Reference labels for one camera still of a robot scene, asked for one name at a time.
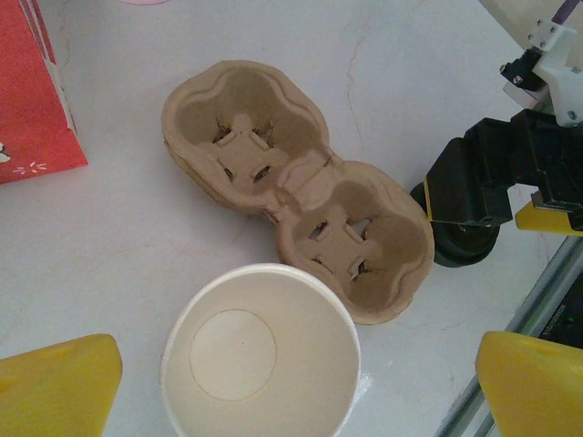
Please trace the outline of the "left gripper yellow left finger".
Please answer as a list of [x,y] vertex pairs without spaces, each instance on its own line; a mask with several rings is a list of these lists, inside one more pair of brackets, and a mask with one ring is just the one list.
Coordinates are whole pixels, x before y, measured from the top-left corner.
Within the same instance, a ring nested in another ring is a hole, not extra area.
[[104,333],[1,360],[3,436],[100,436],[123,364]]

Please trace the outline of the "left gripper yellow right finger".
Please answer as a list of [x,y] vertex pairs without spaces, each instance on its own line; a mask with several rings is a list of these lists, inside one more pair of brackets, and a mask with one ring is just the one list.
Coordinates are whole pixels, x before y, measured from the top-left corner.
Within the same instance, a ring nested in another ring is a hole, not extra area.
[[508,331],[489,331],[476,375],[502,436],[582,434],[582,350]]

